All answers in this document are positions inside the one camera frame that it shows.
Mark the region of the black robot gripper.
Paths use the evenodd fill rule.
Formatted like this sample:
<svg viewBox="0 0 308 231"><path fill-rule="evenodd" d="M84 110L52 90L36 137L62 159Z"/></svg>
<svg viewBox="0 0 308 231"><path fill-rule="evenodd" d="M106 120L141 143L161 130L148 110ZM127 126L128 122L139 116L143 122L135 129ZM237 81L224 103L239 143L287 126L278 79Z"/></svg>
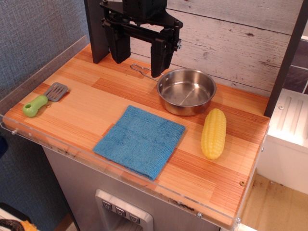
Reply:
<svg viewBox="0 0 308 231"><path fill-rule="evenodd" d="M166 0L122 0L100 3L112 58L117 64L130 57L130 37L151 45L151 75L169 68L173 51L181 48L183 23L166 12Z"/></svg>

